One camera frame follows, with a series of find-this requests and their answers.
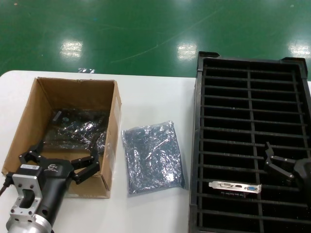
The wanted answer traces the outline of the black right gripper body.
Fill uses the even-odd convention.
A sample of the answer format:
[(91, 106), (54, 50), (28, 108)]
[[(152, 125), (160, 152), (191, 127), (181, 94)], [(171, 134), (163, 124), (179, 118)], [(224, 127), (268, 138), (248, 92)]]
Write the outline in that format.
[(294, 177), (298, 188), (304, 194), (311, 193), (311, 159), (297, 160), (294, 165)]

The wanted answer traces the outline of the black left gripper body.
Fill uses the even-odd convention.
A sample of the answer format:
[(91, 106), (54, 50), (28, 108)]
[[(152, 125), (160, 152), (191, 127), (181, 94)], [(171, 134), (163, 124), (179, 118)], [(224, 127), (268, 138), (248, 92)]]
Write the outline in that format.
[(46, 220), (55, 220), (72, 181), (73, 166), (69, 160), (63, 159), (41, 159), (39, 165), (43, 168), (45, 183), (36, 214)]

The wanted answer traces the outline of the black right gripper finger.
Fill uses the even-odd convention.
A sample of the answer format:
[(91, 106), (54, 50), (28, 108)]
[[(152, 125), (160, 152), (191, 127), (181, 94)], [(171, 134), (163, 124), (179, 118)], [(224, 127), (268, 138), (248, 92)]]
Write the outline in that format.
[(294, 176), (292, 173), (287, 172), (270, 161), (265, 161), (264, 171), (267, 172), (270, 177), (273, 177), (280, 182), (284, 182), (288, 185), (294, 183)]
[(265, 154), (266, 154), (266, 160), (265, 160), (266, 165), (274, 164), (277, 167), (282, 168), (282, 169), (293, 169), (294, 168), (295, 160), (275, 155), (273, 148), (269, 142), (265, 143)]

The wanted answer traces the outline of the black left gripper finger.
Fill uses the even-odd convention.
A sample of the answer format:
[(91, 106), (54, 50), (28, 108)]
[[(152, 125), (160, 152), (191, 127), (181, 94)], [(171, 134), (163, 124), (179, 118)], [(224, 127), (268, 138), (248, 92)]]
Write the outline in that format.
[(47, 158), (41, 155), (43, 146), (43, 142), (30, 146), (26, 152), (19, 156), (21, 164), (47, 167)]
[(81, 184), (100, 171), (98, 149), (96, 147), (92, 148), (89, 156), (72, 160), (71, 165), (74, 170), (80, 169), (78, 173), (74, 172), (72, 179), (76, 184)]

